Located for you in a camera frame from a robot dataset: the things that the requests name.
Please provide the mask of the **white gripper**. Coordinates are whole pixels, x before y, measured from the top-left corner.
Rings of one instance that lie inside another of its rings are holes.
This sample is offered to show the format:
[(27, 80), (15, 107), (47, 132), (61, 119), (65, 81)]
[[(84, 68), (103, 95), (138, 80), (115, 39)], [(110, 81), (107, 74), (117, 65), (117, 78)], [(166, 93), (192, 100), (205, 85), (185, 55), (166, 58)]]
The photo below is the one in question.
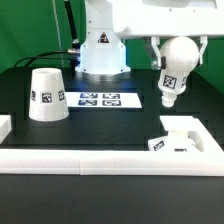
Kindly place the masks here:
[(119, 37), (148, 37), (144, 44), (153, 70), (161, 69), (159, 37), (201, 36), (202, 65), (207, 36), (224, 36), (224, 0), (113, 0), (112, 19)]

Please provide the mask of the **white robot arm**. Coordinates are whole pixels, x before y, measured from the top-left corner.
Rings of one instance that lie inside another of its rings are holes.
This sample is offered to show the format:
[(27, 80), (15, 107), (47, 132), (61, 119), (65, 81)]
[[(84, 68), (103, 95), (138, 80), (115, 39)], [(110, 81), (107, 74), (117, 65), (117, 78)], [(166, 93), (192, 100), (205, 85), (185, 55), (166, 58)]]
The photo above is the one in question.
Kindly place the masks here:
[(224, 36), (224, 0), (84, 0), (86, 39), (80, 49), (79, 73), (92, 77), (126, 73), (124, 39), (149, 41), (152, 68), (164, 65), (162, 38)]

